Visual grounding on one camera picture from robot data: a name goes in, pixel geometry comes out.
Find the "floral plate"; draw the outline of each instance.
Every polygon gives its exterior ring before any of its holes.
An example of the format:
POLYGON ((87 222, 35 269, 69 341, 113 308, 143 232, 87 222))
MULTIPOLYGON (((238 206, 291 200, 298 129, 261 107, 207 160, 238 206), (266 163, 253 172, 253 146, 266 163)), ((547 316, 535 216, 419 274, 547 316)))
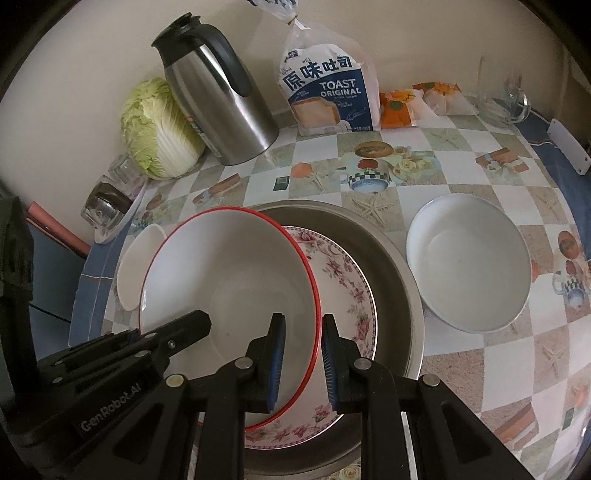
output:
MULTIPOLYGON (((335 316, 339 334, 357 343, 362 356, 373 359, 378 338, 374 297, 355 260, 329 238, 305 228, 285 226, 306 254, 320 293, 322 313, 335 316)), ((280 418, 247 432, 245 447, 279 449, 310 440, 340 415, 332 411, 319 355, 306 389, 280 418)))

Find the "green circular sticker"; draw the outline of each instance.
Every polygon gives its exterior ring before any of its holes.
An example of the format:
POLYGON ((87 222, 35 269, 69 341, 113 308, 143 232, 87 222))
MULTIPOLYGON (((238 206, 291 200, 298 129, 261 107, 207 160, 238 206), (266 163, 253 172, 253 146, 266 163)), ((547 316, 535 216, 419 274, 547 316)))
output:
POLYGON ((390 108, 392 110, 401 110, 403 106, 404 104, 398 100, 396 100, 395 102, 390 102, 390 108))

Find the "label on thermos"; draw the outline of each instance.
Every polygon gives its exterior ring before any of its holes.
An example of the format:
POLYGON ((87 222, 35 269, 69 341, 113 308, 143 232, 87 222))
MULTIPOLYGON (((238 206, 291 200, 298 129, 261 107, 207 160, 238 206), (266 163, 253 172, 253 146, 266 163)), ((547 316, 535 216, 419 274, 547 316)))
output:
POLYGON ((193 119, 192 116, 188 116, 187 117, 187 121, 191 124, 191 126, 195 129, 195 131, 199 134, 199 136, 201 137, 201 140, 203 140, 203 143, 205 143, 208 147, 209 150, 212 151, 212 153, 216 156, 216 157, 220 157, 222 156, 222 154, 217 150, 216 147, 213 146, 212 142, 210 139, 208 139, 207 135, 205 133, 203 133, 203 130, 201 130, 201 127, 199 126, 199 124, 193 119))

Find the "bowl with red rim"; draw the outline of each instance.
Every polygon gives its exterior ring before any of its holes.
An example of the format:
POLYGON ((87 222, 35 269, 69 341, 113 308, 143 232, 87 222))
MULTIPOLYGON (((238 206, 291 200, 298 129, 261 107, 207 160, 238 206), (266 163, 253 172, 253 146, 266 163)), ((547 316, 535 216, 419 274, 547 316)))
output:
POLYGON ((170 358, 165 375, 198 378, 243 356, 265 336, 271 316, 285 316, 279 395, 271 414, 247 414, 253 431, 285 413, 304 391, 318 357, 322 316, 306 255, 269 217, 240 207, 198 213, 167 237, 144 278, 142 334, 193 310, 206 312, 208 337, 170 358))

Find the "blue label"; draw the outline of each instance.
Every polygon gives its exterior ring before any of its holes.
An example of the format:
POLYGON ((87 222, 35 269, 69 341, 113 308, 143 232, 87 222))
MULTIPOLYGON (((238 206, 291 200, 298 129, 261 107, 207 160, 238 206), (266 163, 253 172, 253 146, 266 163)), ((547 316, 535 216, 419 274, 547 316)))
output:
POLYGON ((317 97, 333 102, 339 111, 340 119, 349 123, 351 131, 373 130, 361 69, 335 72, 316 78, 302 86, 288 101, 292 105, 301 100, 317 97))

